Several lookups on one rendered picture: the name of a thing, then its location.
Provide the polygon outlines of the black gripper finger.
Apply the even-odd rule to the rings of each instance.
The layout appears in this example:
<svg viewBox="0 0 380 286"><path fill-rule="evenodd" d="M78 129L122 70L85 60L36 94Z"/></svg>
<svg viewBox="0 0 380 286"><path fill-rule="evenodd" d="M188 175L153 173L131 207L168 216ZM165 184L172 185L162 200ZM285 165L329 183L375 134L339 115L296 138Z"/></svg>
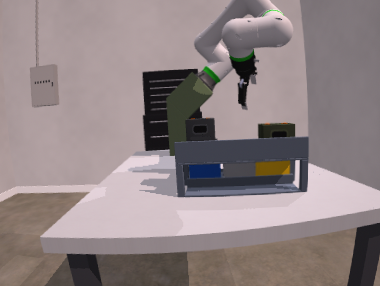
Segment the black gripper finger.
<svg viewBox="0 0 380 286"><path fill-rule="evenodd" d="M254 71L256 71L257 68L255 67L254 65ZM257 85L257 78L256 78L256 75L257 75L257 72L253 72L251 75L250 75L250 79L251 79L251 84L256 84Z"/></svg>
<svg viewBox="0 0 380 286"><path fill-rule="evenodd" d="M249 85L250 76L247 77L247 84L244 84L244 79L241 82L238 82L238 104L241 104L242 109L248 110L246 95L247 95L247 86ZM244 105L242 105L242 103Z"/></svg>

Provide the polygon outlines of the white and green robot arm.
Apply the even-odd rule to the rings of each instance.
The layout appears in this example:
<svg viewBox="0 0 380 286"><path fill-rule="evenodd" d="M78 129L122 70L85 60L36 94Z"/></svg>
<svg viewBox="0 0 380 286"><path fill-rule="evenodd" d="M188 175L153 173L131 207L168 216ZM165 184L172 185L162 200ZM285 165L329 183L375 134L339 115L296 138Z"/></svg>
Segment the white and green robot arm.
<svg viewBox="0 0 380 286"><path fill-rule="evenodd" d="M244 18L248 14L254 18ZM231 0L194 40L195 49L208 61L195 75L213 91L233 68L247 71L259 62L254 48L282 47L292 35L290 20L269 0ZM219 43L221 39L228 51Z"/></svg>

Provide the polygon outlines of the grey shelf rack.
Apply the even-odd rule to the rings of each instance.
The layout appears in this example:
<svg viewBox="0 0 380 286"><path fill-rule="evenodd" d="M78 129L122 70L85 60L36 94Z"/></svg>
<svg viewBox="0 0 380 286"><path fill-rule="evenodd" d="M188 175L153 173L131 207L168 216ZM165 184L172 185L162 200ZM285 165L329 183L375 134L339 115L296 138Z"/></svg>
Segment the grey shelf rack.
<svg viewBox="0 0 380 286"><path fill-rule="evenodd" d="M309 137L174 142L178 197L307 192ZM299 188L295 160L300 160ZM290 174L190 178L189 165L290 161ZM185 193L185 186L187 190Z"/></svg>

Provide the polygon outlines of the yellow open bin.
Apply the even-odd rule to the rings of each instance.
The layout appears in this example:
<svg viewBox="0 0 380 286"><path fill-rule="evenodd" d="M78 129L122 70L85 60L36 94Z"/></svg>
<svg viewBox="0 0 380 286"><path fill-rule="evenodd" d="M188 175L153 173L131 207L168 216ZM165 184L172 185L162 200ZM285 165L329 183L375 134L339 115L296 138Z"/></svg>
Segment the yellow open bin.
<svg viewBox="0 0 380 286"><path fill-rule="evenodd" d="M290 174L290 161L256 163L256 176L281 174Z"/></svg>

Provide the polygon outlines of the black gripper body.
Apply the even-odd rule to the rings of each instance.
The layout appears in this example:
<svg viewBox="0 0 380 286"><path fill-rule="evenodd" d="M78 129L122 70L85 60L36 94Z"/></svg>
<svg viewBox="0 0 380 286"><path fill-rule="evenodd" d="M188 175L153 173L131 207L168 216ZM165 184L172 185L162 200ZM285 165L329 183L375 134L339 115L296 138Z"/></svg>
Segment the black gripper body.
<svg viewBox="0 0 380 286"><path fill-rule="evenodd" d="M236 73L240 76L240 80L244 79L244 82L247 83L247 76L251 75L254 72L254 67L247 71L237 71Z"/></svg>

